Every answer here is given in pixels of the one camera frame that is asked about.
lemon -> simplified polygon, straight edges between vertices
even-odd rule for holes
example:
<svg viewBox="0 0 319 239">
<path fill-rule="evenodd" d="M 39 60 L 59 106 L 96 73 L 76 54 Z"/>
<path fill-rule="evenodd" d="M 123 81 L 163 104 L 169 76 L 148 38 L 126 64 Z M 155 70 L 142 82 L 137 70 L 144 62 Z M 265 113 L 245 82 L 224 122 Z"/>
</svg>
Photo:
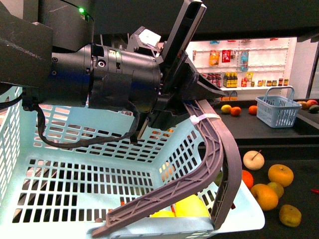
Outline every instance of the lemon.
<svg viewBox="0 0 319 239">
<path fill-rule="evenodd" d="M 224 106 L 221 107 L 221 111 L 224 114 L 229 114 L 230 110 L 231 110 L 231 106 L 230 105 L 224 105 Z"/>
<path fill-rule="evenodd" d="M 159 211 L 150 216 L 151 218 L 174 218 L 175 213 L 170 211 Z"/>
<path fill-rule="evenodd" d="M 205 205 L 196 195 L 175 203 L 175 214 L 177 217 L 210 217 Z"/>
</svg>

red object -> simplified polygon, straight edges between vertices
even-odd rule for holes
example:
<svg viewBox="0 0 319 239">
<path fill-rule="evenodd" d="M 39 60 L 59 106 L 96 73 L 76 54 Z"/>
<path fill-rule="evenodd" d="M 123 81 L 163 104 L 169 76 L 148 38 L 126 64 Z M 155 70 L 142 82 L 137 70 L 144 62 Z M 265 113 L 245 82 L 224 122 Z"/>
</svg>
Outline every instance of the red object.
<svg viewBox="0 0 319 239">
<path fill-rule="evenodd" d="M 254 186 L 253 175 L 247 170 L 242 171 L 242 179 L 249 190 Z"/>
<path fill-rule="evenodd" d="M 319 194 L 319 189 L 310 189 L 313 193 Z"/>
<path fill-rule="evenodd" d="M 230 50 L 223 50 L 222 51 L 222 63 L 230 62 Z"/>
</svg>

apple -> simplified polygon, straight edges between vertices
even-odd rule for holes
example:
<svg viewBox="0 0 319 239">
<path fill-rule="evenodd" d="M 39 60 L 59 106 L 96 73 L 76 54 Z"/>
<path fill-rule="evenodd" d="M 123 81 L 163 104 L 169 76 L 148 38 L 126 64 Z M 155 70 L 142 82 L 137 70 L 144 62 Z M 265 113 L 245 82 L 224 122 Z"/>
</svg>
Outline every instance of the apple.
<svg viewBox="0 0 319 239">
<path fill-rule="evenodd" d="M 308 108 L 309 108 L 310 106 L 313 106 L 313 105 L 318 105 L 318 102 L 315 101 L 315 100 L 308 100 L 308 101 L 307 101 L 307 106 L 308 106 Z"/>
<path fill-rule="evenodd" d="M 268 178 L 271 182 L 276 182 L 281 184 L 283 187 L 287 187 L 292 183 L 294 173 L 285 165 L 274 164 L 268 170 Z"/>
<path fill-rule="evenodd" d="M 280 221 L 291 228 L 299 226 L 301 222 L 301 212 L 291 205 L 283 205 L 279 211 Z"/>
<path fill-rule="evenodd" d="M 277 207 L 278 196 L 273 189 L 266 184 L 256 184 L 250 190 L 260 208 L 263 211 L 269 211 Z"/>
<path fill-rule="evenodd" d="M 243 163 L 246 166 L 246 168 L 250 170 L 258 170 L 262 166 L 264 166 L 265 159 L 264 156 L 259 152 L 251 150 L 245 153 L 243 157 Z"/>
</svg>

gray plastic basket handle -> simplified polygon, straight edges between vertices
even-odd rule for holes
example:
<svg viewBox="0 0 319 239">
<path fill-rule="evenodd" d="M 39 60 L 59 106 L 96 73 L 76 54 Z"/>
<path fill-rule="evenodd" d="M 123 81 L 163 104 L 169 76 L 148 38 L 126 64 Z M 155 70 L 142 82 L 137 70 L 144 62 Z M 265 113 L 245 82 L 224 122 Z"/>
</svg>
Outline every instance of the gray plastic basket handle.
<svg viewBox="0 0 319 239">
<path fill-rule="evenodd" d="M 273 90 L 273 89 L 291 89 L 291 92 L 288 96 L 288 101 L 293 101 L 294 100 L 294 95 L 295 95 L 295 90 L 292 86 L 284 86 L 284 87 L 272 87 L 272 88 L 269 88 L 268 91 L 266 92 L 264 98 L 263 98 L 263 101 L 266 101 L 267 100 L 267 97 L 268 97 L 268 93 Z"/>
</svg>

orange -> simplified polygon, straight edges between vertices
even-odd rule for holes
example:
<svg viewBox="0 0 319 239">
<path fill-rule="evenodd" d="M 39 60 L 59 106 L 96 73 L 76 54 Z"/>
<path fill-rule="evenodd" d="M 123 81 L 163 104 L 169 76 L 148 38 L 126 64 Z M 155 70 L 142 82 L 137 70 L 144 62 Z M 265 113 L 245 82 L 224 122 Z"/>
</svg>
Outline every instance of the orange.
<svg viewBox="0 0 319 239">
<path fill-rule="evenodd" d="M 277 207 L 278 196 L 275 191 L 266 184 L 256 184 L 250 190 L 260 208 L 263 211 L 269 211 Z"/>
<path fill-rule="evenodd" d="M 247 170 L 243 170 L 242 179 L 249 190 L 254 186 L 253 175 L 251 175 L 251 173 L 248 172 Z"/>
<path fill-rule="evenodd" d="M 287 187 L 292 183 L 294 173 L 285 165 L 274 164 L 268 170 L 268 178 L 271 182 L 276 182 L 281 184 L 283 187 Z"/>
<path fill-rule="evenodd" d="M 239 116 L 241 113 L 241 108 L 237 107 L 237 106 L 233 107 L 233 108 L 231 108 L 230 113 L 232 116 Z"/>
<path fill-rule="evenodd" d="M 248 109 L 249 114 L 256 115 L 257 114 L 257 106 L 251 106 Z"/>
</svg>

